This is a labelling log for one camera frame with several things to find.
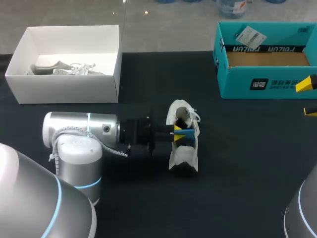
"black cloth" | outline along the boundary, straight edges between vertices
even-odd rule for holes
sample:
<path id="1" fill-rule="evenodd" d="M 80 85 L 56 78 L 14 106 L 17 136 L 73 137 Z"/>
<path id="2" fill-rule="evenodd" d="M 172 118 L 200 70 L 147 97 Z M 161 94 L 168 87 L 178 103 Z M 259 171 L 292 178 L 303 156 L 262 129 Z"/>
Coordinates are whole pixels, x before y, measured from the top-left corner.
<path id="1" fill-rule="evenodd" d="M 283 216 L 316 164 L 309 100 L 223 100 L 212 52 L 123 54 L 118 104 L 19 105 L 0 75 L 0 143 L 53 172 L 42 123 L 50 111 L 165 123 L 184 99 L 201 116 L 199 172 L 168 171 L 170 145 L 153 158 L 105 159 L 97 238 L 284 238 Z"/>

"white cardboard box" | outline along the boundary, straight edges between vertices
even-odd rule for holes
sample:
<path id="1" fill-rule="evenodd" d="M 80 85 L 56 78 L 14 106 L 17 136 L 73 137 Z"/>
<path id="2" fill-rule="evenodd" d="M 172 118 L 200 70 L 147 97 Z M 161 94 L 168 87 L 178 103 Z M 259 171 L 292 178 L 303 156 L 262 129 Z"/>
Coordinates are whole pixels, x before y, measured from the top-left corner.
<path id="1" fill-rule="evenodd" d="M 105 75 L 27 75 L 30 65 L 96 64 Z M 28 27 L 5 78 L 20 104 L 118 102 L 122 46 L 119 26 Z"/>

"floor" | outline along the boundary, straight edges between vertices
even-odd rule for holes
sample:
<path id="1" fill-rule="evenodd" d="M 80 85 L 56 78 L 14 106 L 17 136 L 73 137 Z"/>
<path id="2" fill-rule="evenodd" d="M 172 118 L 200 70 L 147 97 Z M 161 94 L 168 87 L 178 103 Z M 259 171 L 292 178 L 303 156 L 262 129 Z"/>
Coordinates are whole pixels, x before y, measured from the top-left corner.
<path id="1" fill-rule="evenodd" d="M 317 21 L 317 0 L 254 0 L 239 21 Z M 119 25 L 125 52 L 206 51 L 219 16 L 213 0 L 0 0 L 0 54 L 13 53 L 28 26 Z"/>

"silver cylinder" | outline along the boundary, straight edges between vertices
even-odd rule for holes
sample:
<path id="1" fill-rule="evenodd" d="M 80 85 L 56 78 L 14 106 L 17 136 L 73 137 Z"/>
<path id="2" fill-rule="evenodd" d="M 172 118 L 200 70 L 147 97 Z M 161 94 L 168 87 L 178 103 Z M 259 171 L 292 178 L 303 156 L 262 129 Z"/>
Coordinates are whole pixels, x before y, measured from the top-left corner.
<path id="1" fill-rule="evenodd" d="M 117 116 L 96 113 L 47 113 L 43 122 L 43 142 L 46 147 L 52 147 L 54 133 L 64 127 L 76 126 L 94 134 L 103 144 L 114 147 L 119 141 L 120 130 Z"/>
<path id="2" fill-rule="evenodd" d="M 25 155 L 0 144 L 0 233 L 5 238 L 93 238 L 87 197 Z"/>
<path id="3" fill-rule="evenodd" d="M 301 185 L 284 215 L 286 238 L 317 237 L 317 166 Z"/>
<path id="4" fill-rule="evenodd" d="M 96 140 L 77 135 L 58 138 L 58 177 L 82 191 L 96 205 L 100 198 L 102 148 Z"/>

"teal cardboard box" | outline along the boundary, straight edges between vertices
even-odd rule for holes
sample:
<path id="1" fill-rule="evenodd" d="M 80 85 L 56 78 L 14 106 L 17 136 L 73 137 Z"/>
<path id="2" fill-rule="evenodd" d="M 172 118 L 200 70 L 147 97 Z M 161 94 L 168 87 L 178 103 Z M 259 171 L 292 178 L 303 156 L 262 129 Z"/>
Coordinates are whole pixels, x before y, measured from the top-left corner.
<path id="1" fill-rule="evenodd" d="M 256 48 L 237 41 L 248 26 L 266 36 Z M 219 22 L 213 60 L 222 98 L 317 99 L 317 90 L 295 90 L 317 74 L 316 23 Z"/>

